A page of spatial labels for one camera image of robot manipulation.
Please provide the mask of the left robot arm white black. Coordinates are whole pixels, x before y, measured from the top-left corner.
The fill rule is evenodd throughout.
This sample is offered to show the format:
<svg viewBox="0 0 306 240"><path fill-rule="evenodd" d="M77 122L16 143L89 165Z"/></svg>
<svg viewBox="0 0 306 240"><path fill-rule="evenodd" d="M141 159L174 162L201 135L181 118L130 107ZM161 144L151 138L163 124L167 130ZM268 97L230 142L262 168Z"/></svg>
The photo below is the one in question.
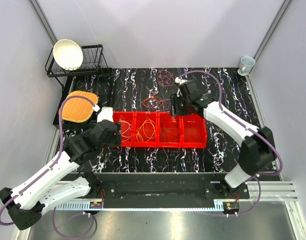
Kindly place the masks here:
<svg viewBox="0 0 306 240"><path fill-rule="evenodd" d="M27 181L15 188L0 190L11 218L9 225L25 230L55 207L79 197L95 198L102 194L101 181L92 172L86 172L72 182L54 187L63 177L94 157L100 149L121 144L121 125L109 120L64 141L54 158Z"/></svg>

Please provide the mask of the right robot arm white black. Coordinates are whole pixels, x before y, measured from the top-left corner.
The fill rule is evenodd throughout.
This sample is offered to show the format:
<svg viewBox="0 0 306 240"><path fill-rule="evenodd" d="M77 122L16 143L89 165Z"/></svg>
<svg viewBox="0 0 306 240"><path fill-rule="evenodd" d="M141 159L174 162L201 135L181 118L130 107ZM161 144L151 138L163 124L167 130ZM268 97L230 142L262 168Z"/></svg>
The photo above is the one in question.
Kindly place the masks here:
<svg viewBox="0 0 306 240"><path fill-rule="evenodd" d="M258 128L233 115L220 102L201 96L194 101L175 93L170 97L171 115L196 114L225 131L240 147L237 165L221 179L217 191L225 198L237 194L242 183L260 173L276 158L272 131Z"/></svg>

